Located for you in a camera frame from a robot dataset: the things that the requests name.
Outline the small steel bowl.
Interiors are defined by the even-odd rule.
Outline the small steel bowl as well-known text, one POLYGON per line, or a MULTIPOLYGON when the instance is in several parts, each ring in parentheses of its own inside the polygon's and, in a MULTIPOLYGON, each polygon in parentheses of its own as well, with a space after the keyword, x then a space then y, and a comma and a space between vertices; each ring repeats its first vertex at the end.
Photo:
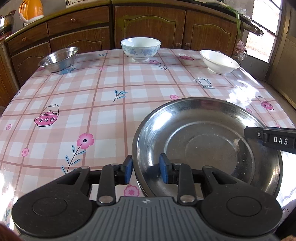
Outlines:
POLYGON ((78 51, 78 47, 60 49, 44 57, 38 65, 51 73, 60 72, 74 63, 78 51))

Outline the pink plaid tablecloth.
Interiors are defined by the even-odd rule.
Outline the pink plaid tablecloth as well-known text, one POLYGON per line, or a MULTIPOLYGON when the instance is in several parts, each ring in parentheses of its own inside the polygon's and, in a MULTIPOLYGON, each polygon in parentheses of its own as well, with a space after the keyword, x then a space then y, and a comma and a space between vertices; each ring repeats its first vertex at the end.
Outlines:
POLYGON ((160 49, 145 63, 122 50, 90 52, 59 73, 39 68, 1 115, 1 224, 22 195, 80 166, 132 152, 142 120, 185 97, 223 99, 267 126, 295 127, 295 109, 244 69, 210 72, 198 51, 160 49))

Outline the white ceramic bowl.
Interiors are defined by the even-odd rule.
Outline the white ceramic bowl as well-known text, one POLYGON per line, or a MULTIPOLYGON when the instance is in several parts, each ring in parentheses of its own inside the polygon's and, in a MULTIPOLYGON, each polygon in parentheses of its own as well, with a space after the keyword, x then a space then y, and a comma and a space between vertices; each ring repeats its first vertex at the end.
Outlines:
POLYGON ((208 69, 216 74, 228 74, 239 68, 239 64, 235 60, 223 53, 201 50, 200 55, 208 69))

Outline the blue floral ceramic bowl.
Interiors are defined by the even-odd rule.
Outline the blue floral ceramic bowl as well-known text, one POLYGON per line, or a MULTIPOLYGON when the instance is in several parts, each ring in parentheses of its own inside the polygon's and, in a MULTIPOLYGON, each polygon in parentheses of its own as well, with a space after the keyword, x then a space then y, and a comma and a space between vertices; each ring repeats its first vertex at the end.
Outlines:
POLYGON ((156 55, 161 41, 149 37, 127 38, 120 42, 123 52, 133 61, 146 62, 156 55))

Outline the brown wooden cabinet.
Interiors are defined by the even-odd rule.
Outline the brown wooden cabinet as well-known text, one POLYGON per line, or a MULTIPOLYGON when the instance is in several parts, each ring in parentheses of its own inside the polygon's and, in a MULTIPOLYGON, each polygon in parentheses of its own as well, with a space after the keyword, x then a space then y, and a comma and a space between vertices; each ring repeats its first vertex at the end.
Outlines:
POLYGON ((120 48, 123 39, 151 37, 164 48, 235 52, 243 31, 261 35, 250 21, 227 11, 184 1, 95 1, 38 19, 1 41, 1 106, 7 106, 59 49, 81 53, 120 48))

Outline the orange electric kettle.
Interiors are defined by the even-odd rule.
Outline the orange electric kettle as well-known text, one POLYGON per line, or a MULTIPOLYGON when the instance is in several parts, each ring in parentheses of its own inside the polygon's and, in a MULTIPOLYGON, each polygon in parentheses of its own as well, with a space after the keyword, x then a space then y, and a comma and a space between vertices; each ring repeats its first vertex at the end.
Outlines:
POLYGON ((40 0, 22 1, 18 12, 24 25, 44 17, 43 5, 40 0))

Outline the steel pot with lid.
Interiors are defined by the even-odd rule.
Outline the steel pot with lid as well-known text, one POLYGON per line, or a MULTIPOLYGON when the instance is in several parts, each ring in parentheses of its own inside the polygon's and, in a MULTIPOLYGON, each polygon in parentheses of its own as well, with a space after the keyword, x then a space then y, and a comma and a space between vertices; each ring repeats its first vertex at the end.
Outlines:
POLYGON ((7 32, 13 30, 15 10, 10 11, 6 16, 0 18, 0 31, 7 32))

